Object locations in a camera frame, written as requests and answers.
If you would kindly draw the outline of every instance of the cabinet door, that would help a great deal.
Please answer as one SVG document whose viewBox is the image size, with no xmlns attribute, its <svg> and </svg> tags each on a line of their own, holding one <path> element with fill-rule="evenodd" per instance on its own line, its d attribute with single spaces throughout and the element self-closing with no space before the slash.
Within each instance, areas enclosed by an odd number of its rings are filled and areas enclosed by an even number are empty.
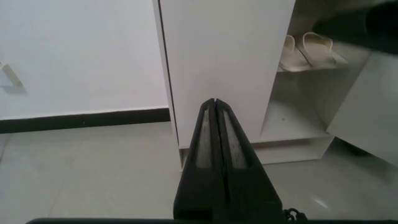
<svg viewBox="0 0 398 224">
<path fill-rule="evenodd" d="M 327 130 L 398 166 L 398 58 L 373 53 Z"/>
<path fill-rule="evenodd" d="M 200 105 L 219 98 L 258 140 L 294 0 L 160 2 L 180 148 Z"/>
</svg>

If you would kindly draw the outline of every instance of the tile floor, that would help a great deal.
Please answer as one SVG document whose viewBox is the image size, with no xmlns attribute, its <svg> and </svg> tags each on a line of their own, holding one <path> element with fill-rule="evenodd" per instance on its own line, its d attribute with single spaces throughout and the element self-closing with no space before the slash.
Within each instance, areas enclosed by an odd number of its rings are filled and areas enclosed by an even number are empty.
<svg viewBox="0 0 398 224">
<path fill-rule="evenodd" d="M 345 147 L 335 141 L 320 161 L 264 166 L 284 207 L 312 219 L 398 219 L 398 170 Z M 1 149 L 1 224 L 172 218 L 180 159 L 170 123 L 2 134 Z"/>
</svg>

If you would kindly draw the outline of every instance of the black baseboard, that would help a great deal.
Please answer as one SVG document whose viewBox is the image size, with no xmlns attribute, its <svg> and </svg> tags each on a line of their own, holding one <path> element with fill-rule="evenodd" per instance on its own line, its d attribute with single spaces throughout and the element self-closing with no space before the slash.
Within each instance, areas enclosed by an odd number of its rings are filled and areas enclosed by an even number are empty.
<svg viewBox="0 0 398 224">
<path fill-rule="evenodd" d="M 170 121 L 168 108 L 0 121 L 0 134 Z"/>
</svg>

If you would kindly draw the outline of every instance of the white slipper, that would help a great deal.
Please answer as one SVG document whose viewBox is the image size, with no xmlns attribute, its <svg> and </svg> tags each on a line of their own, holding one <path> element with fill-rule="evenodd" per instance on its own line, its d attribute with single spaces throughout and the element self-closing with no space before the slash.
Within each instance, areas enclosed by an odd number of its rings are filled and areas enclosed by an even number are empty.
<svg viewBox="0 0 398 224">
<path fill-rule="evenodd" d="M 300 72 L 310 69 L 310 64 L 295 47 L 295 41 L 291 35 L 286 35 L 284 48 L 279 60 L 279 67 L 290 72 Z"/>
<path fill-rule="evenodd" d="M 297 48 L 313 68 L 337 67 L 337 59 L 341 60 L 341 57 L 332 51 L 332 46 L 333 41 L 331 39 L 314 32 L 305 33 L 297 43 Z"/>
</svg>

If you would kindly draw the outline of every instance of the black object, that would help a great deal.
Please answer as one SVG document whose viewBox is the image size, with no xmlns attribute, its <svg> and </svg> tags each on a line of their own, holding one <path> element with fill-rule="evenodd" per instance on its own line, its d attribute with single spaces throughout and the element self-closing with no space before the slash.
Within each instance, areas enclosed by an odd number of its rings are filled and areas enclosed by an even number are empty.
<svg viewBox="0 0 398 224">
<path fill-rule="evenodd" d="M 398 1 L 342 12 L 318 21 L 313 30 L 333 40 L 398 55 Z"/>
<path fill-rule="evenodd" d="M 170 121 L 168 108 L 0 121 L 0 134 Z"/>
<path fill-rule="evenodd" d="M 307 220 L 280 201 L 232 109 L 221 100 L 202 104 L 174 201 L 174 220 L 40 218 L 28 224 L 130 223 L 391 223 Z"/>
</svg>

